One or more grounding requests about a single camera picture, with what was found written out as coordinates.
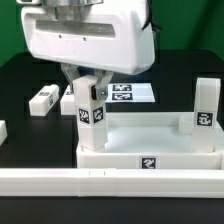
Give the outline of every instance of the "white tray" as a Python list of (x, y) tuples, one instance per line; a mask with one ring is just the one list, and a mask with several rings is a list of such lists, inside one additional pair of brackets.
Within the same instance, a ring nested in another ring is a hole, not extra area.
[(213, 153), (191, 152), (192, 136), (179, 132), (179, 117), (191, 113), (108, 113), (105, 151), (77, 147), (78, 168), (221, 169), (224, 132), (216, 123)]

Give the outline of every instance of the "black table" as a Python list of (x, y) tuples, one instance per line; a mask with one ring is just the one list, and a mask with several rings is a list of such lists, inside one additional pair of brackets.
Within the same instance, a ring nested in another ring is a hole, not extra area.
[[(159, 51), (153, 67), (137, 77), (115, 74), (112, 82), (150, 82), (156, 103), (107, 104), (109, 112), (193, 111), (197, 77), (224, 86), (224, 62), (209, 51)], [(76, 167), (76, 120), (61, 116), (59, 101), (44, 118), (30, 117), (28, 101), (44, 86), (67, 87), (60, 66), (18, 54), (0, 68), (0, 120), (8, 138), (1, 168)], [(224, 128), (221, 91), (218, 121)], [(0, 223), (223, 223), (222, 199), (0, 198)]]

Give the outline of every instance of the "white pillar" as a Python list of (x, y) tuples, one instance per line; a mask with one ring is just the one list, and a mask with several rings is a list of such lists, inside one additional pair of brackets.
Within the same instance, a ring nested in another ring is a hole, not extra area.
[(104, 100), (92, 99), (97, 77), (84, 76), (73, 81), (79, 144), (92, 151), (102, 151), (107, 143), (107, 121)]
[(198, 78), (192, 132), (193, 152), (213, 152), (220, 79)]

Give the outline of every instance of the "white robot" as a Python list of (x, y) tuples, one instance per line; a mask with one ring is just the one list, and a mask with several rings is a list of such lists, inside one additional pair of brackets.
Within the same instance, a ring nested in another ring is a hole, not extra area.
[[(45, 0), (28, 4), (39, 4), (22, 10), (30, 52), (61, 63), (70, 88), (74, 87), (79, 143), (102, 151), (107, 142), (105, 99), (113, 72), (136, 75), (154, 62), (156, 26), (153, 23), (152, 29), (150, 1)], [(77, 66), (93, 68), (95, 77), (76, 80)]]

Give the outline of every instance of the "white block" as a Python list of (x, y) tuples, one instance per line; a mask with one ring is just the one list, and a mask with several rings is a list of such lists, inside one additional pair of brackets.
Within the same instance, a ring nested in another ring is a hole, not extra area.
[(57, 85), (43, 87), (32, 100), (29, 101), (31, 116), (45, 116), (59, 99)]
[(193, 152), (213, 152), (217, 119), (220, 79), (198, 78), (192, 132)]
[(93, 151), (102, 150), (108, 141), (105, 101), (92, 99), (96, 82), (97, 77), (89, 75), (73, 81), (79, 143)]
[(7, 138), (7, 130), (5, 121), (0, 121), (0, 145), (4, 142), (6, 138)]
[(70, 86), (67, 87), (60, 101), (61, 115), (76, 115), (75, 113), (75, 96), (71, 92)]

